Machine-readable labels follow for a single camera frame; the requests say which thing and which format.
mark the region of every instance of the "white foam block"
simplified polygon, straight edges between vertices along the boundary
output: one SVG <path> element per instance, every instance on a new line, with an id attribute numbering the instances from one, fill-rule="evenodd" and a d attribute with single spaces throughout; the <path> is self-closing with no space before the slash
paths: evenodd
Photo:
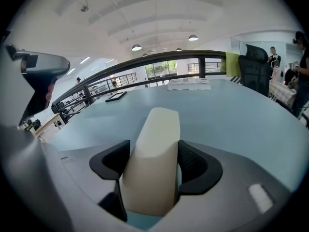
<path id="1" fill-rule="evenodd" d="M 175 201 L 180 123 L 178 112 L 154 108 L 120 178 L 127 210 L 164 216 Z"/>

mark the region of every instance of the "curved desk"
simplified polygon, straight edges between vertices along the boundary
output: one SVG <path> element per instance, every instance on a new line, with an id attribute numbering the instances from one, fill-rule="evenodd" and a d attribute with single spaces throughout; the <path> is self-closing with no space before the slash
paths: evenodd
<path id="1" fill-rule="evenodd" d="M 179 112 L 181 140 L 246 156 L 290 191 L 296 190 L 308 167 L 308 130 L 288 111 L 249 88 L 226 80 L 211 82 L 211 91 L 168 91 L 167 86 L 159 86 L 128 92 L 119 101 L 98 100 L 51 143 L 65 151 L 108 148 L 130 140 L 132 150 L 150 110 L 164 107 Z"/>

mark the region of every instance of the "black shirt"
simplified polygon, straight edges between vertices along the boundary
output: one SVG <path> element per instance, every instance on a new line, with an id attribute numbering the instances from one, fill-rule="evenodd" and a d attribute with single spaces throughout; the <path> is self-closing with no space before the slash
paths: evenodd
<path id="1" fill-rule="evenodd" d="M 270 58 L 271 58 L 271 60 L 269 60 L 268 62 L 269 62 L 269 64 L 271 65 L 271 67 L 274 67 L 274 66 L 280 66 L 280 62 L 281 62 L 281 57 L 278 55 L 278 63 L 276 63 L 276 58 L 274 57 L 274 56 L 269 56 Z"/>
<path id="2" fill-rule="evenodd" d="M 306 69 L 307 68 L 307 64 L 306 64 L 306 58 L 309 58 L 309 50 L 306 48 L 303 57 L 301 58 L 299 67 Z M 299 80 L 301 81 L 309 81 L 309 75 L 305 75 L 303 73 L 299 73 Z"/>
<path id="3" fill-rule="evenodd" d="M 297 77 L 297 73 L 292 71 L 291 69 L 288 69 L 284 75 L 285 85 L 288 85 L 294 76 Z"/>

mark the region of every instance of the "metal railing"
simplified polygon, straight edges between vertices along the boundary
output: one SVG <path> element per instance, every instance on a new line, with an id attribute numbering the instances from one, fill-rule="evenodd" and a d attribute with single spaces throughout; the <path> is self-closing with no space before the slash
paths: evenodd
<path id="1" fill-rule="evenodd" d="M 136 74 L 130 73 L 127 75 L 122 75 L 119 77 L 103 80 L 103 78 L 106 78 L 110 75 L 131 70 L 136 67 L 145 66 L 147 64 L 169 61 L 169 60 L 177 60 L 177 59 L 188 59 L 188 58 L 198 58 L 199 73 L 175 75 L 175 76 L 169 75 L 142 82 L 136 82 L 137 81 Z M 225 52 L 210 51 L 210 50 L 185 50 L 175 52 L 164 52 L 164 53 L 148 55 L 146 57 L 135 58 L 127 62 L 117 64 L 115 66 L 112 66 L 110 68 L 107 68 L 94 74 L 93 76 L 85 79 L 84 81 L 80 82 L 79 84 L 77 84 L 76 86 L 65 92 L 63 95 L 61 95 L 58 99 L 56 99 L 52 103 L 52 110 L 54 113 L 60 113 L 60 116 L 62 117 L 64 122 L 67 123 L 68 120 L 73 115 L 80 113 L 82 109 L 88 107 L 96 99 L 105 94 L 141 85 L 145 85 L 145 87 L 148 87 L 148 84 L 150 83 L 158 83 L 161 81 L 162 84 L 164 84 L 164 81 L 178 78 L 186 78 L 194 76 L 199 76 L 202 78 L 205 77 L 206 75 L 225 75 L 225 73 L 222 72 L 206 72 L 206 62 L 205 62 L 206 58 L 225 59 Z M 72 95 L 77 95 L 78 97 L 64 104 L 63 101 Z"/>
<path id="2" fill-rule="evenodd" d="M 220 62 L 205 62 L 205 71 L 206 73 L 213 72 L 220 66 L 221 66 Z M 199 73 L 199 64 L 198 63 L 188 64 L 188 71 L 189 73 Z"/>

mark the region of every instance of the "black office chair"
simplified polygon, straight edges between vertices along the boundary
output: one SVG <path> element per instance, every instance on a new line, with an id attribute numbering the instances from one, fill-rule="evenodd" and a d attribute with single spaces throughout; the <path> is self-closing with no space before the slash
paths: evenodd
<path id="1" fill-rule="evenodd" d="M 267 63 L 267 53 L 260 47 L 246 46 L 246 56 L 240 55 L 238 58 L 242 83 L 268 97 L 270 65 Z"/>

